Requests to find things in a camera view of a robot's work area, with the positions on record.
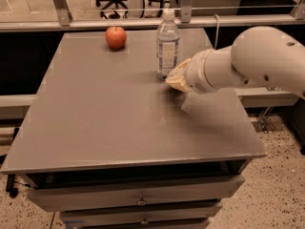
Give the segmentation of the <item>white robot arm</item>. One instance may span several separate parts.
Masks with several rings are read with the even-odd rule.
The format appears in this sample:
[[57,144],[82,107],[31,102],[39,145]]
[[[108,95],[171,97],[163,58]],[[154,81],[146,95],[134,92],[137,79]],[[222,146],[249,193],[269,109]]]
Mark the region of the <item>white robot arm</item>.
[[275,87],[305,95],[305,46],[273,27],[253,27],[231,46],[196,53],[173,69],[166,82],[180,92]]

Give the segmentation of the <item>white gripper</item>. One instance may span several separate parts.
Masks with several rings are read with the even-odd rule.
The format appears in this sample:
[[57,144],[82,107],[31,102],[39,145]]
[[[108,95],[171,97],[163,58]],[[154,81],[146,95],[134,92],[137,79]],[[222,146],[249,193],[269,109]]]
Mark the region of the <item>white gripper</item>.
[[216,85],[214,78],[220,76],[219,59],[216,50],[198,52],[175,67],[166,82],[182,93],[191,90],[198,94],[217,92],[220,87]]

